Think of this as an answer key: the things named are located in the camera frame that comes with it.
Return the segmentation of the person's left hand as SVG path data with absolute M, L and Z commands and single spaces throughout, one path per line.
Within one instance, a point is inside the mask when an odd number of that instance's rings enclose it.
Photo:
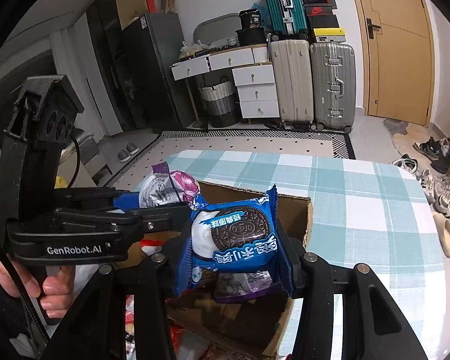
M 42 284 L 19 262 L 13 261 L 24 287 L 30 297 L 37 298 L 41 294 L 40 305 L 51 319 L 61 319 L 74 300 L 75 267 L 62 266 L 56 275 L 48 276 Z M 11 276 L 0 261 L 0 285 L 12 297 L 19 297 L 20 292 Z

